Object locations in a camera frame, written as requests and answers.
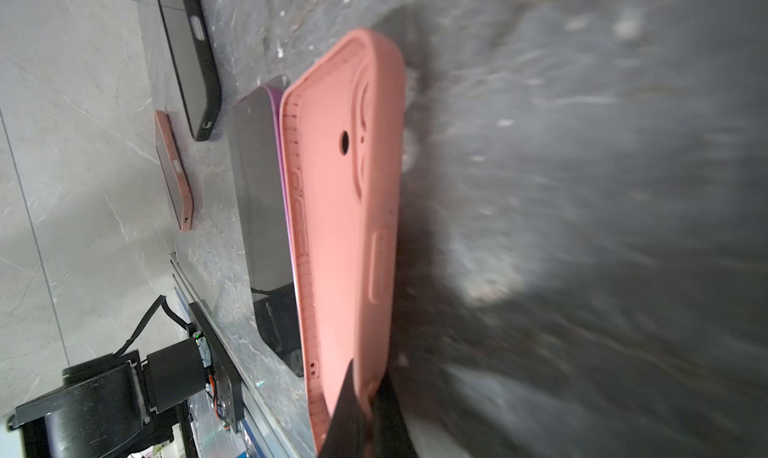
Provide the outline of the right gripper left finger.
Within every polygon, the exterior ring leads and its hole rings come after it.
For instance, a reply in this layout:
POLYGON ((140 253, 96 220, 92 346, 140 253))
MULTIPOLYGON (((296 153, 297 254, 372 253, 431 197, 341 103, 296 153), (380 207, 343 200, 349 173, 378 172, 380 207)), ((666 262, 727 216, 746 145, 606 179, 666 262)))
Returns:
POLYGON ((350 361, 319 458, 366 456, 368 422, 354 389, 354 361, 350 361))

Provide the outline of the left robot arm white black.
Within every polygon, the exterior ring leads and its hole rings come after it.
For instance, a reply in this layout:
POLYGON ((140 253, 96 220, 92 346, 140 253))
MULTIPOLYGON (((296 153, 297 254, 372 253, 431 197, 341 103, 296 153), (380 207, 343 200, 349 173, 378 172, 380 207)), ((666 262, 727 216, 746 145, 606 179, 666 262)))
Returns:
POLYGON ((186 311, 180 317, 159 296, 118 351, 64 369, 61 387, 16 406, 6 427, 20 432, 25 456, 126 457, 172 439, 199 393, 236 429, 245 418, 242 379, 201 305, 186 311), (142 357, 132 345, 157 310, 187 336, 142 357))

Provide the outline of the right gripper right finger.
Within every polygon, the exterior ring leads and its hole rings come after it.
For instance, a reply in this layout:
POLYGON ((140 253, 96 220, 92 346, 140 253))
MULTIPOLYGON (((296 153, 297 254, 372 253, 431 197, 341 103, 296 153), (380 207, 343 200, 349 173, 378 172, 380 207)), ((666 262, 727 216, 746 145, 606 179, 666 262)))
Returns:
POLYGON ((394 383, 388 371, 370 399, 371 419, 367 456, 375 458, 416 458, 418 453, 409 435, 394 383))

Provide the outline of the small phone pink case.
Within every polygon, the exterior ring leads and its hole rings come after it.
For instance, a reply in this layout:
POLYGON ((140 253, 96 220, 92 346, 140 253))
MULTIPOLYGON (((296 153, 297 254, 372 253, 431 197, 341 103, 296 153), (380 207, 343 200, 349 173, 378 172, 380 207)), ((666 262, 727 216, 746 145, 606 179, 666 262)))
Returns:
POLYGON ((174 222, 180 232, 192 228, 194 201, 173 130, 165 112, 154 111, 155 147, 166 183, 174 222))

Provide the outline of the black phone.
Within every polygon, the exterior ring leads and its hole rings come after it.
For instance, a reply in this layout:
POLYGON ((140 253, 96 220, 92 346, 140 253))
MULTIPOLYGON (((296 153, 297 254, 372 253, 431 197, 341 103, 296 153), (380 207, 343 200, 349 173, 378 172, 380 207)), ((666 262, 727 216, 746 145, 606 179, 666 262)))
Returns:
POLYGON ((192 138, 210 138, 222 104, 201 0, 157 0, 192 138))

